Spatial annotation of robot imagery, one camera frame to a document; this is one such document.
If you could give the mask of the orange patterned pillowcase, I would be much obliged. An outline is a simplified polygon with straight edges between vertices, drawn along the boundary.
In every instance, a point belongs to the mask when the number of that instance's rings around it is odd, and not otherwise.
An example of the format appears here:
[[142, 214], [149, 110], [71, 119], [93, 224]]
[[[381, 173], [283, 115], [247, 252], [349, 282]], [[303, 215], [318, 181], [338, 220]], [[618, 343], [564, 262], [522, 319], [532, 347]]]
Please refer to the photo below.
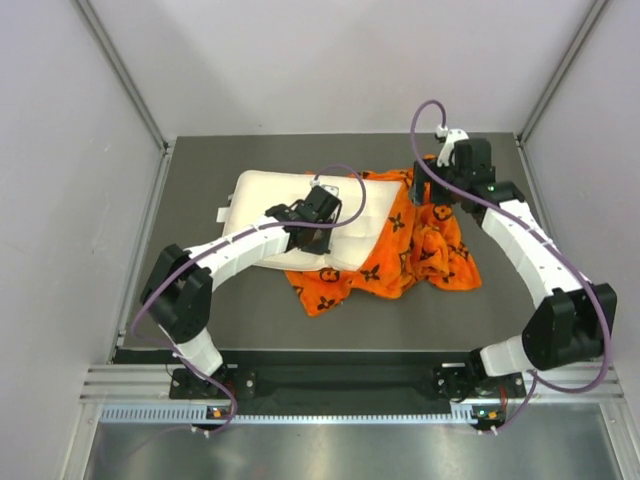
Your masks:
[[373, 252], [359, 269], [324, 267], [285, 273], [309, 316], [330, 311], [354, 290], [396, 300], [422, 281], [445, 291], [465, 292], [482, 286], [453, 208], [429, 201], [416, 207], [409, 200], [412, 168], [362, 171], [360, 176], [384, 185], [401, 182], [402, 186], [387, 209], [386, 223]]

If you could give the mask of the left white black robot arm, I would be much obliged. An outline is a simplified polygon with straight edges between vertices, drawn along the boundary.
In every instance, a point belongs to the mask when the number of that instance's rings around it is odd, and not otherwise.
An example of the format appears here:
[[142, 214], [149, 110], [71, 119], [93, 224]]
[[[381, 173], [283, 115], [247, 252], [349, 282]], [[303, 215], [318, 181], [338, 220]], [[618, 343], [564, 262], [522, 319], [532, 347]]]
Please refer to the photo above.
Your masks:
[[192, 384], [205, 396], [226, 387], [223, 357], [208, 331], [213, 292], [247, 268], [275, 255], [313, 244], [325, 247], [341, 212], [338, 189], [314, 185], [291, 205], [279, 204], [239, 231], [207, 244], [164, 248], [141, 294], [135, 321], [149, 315], [173, 353], [192, 370]]

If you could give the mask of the white pillow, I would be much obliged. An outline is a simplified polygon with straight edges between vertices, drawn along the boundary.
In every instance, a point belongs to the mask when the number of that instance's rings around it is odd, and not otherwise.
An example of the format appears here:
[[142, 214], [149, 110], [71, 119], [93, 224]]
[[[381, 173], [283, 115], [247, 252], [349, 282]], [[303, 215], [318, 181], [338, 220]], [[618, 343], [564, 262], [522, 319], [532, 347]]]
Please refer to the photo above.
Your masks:
[[[268, 208], [278, 204], [291, 204], [310, 192], [313, 176], [248, 170], [236, 183], [230, 204], [218, 209], [216, 221], [222, 223], [225, 235], [252, 223]], [[364, 210], [352, 223], [332, 231], [329, 251], [315, 255], [300, 250], [269, 257], [260, 262], [265, 268], [292, 271], [317, 271], [333, 268], [356, 271], [369, 257], [391, 213], [397, 193], [398, 181], [366, 180], [362, 192], [357, 180], [348, 177], [323, 176], [323, 185], [338, 189], [342, 201], [339, 219], [353, 216], [365, 198]]]

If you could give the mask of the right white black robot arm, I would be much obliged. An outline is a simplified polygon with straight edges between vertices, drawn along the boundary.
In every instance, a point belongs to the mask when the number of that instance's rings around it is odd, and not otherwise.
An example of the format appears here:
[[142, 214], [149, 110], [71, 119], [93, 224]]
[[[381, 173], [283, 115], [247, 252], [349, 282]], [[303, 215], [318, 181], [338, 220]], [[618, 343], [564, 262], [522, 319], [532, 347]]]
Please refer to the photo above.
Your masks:
[[440, 135], [439, 141], [442, 148], [435, 158], [414, 163], [411, 201], [446, 207], [460, 204], [504, 252], [535, 308], [520, 334], [470, 352], [469, 388], [487, 396], [507, 375], [539, 374], [601, 358], [594, 380], [565, 391], [578, 394], [595, 389], [610, 364], [615, 291], [606, 283], [591, 283], [572, 266], [538, 224], [517, 186], [497, 180], [488, 140], [454, 129]]

